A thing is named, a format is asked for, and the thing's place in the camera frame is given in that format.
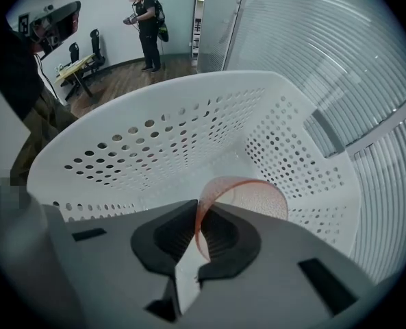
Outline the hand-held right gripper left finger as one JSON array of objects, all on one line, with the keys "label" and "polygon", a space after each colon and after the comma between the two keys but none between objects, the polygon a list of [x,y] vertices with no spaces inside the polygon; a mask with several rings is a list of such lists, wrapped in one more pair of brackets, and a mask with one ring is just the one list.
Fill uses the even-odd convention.
[{"label": "hand-held right gripper left finger", "polygon": [[155,240],[175,236],[171,221],[189,220],[196,201],[104,219],[66,222],[43,207],[56,264],[52,281],[64,294],[58,329],[191,329],[179,316],[176,262]]}]

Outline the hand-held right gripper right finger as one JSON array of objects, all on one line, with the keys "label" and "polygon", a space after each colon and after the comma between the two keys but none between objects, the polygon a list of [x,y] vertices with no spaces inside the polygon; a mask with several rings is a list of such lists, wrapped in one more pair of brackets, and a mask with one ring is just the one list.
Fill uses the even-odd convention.
[{"label": "hand-held right gripper right finger", "polygon": [[262,240],[257,258],[238,276],[203,282],[184,314],[187,329],[329,329],[350,324],[354,309],[334,315],[302,272],[300,263],[318,260],[357,303],[374,287],[352,260],[307,229],[227,204],[252,224]]}]

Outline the pink translucent cup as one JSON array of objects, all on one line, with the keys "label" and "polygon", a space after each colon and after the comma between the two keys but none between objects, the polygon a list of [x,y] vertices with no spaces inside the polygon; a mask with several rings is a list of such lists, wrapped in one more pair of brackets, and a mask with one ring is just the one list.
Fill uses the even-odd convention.
[{"label": "pink translucent cup", "polygon": [[195,217],[195,242],[205,260],[209,260],[210,256],[207,243],[201,240],[203,236],[201,224],[209,209],[218,200],[261,215],[281,220],[288,219],[287,200],[274,184],[240,176],[214,178],[203,187]]}]

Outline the white perforated plastic basket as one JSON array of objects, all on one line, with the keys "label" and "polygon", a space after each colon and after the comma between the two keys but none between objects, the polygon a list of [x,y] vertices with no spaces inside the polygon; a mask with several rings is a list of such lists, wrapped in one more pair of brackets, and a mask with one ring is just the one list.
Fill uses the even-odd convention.
[{"label": "white perforated plastic basket", "polygon": [[351,253],[361,207],[351,160],[322,112],[269,71],[179,77],[99,106],[38,154],[27,190],[80,220],[196,199],[226,175],[273,184],[290,221]]}]

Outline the person's khaki trousers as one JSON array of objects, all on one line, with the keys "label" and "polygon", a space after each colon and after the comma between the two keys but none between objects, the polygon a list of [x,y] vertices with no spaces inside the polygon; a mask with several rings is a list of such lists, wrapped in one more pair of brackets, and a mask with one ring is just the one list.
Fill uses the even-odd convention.
[{"label": "person's khaki trousers", "polygon": [[30,131],[10,171],[12,186],[25,186],[33,161],[37,155],[63,130],[78,118],[63,106],[48,88],[31,108],[23,124]]}]

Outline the yellow wooden desk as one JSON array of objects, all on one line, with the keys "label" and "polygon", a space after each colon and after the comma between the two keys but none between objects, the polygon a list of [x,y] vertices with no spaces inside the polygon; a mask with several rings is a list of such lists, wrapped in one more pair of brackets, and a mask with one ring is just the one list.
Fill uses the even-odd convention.
[{"label": "yellow wooden desk", "polygon": [[61,71],[58,72],[58,76],[56,77],[54,84],[58,84],[63,82],[66,78],[70,76],[74,76],[77,83],[83,88],[84,92],[89,96],[89,98],[93,99],[93,94],[90,92],[90,89],[87,87],[85,81],[83,81],[82,76],[78,75],[78,73],[83,69],[84,66],[87,65],[89,61],[91,61],[94,57],[94,54],[90,54],[75,63],[72,63],[66,67],[64,67]]}]

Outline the person's black shirt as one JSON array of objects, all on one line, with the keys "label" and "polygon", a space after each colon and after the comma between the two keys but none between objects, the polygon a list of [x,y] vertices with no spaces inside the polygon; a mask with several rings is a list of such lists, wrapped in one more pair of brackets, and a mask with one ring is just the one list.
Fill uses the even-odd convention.
[{"label": "person's black shirt", "polygon": [[0,33],[0,91],[20,120],[24,120],[40,97],[44,84],[35,57],[19,33]]}]

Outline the frosted glass door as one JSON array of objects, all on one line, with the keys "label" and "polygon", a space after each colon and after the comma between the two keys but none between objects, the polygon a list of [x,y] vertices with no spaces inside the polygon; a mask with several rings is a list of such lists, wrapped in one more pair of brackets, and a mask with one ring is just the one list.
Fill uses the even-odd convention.
[{"label": "frosted glass door", "polygon": [[199,56],[199,73],[222,71],[241,0],[204,0]]}]

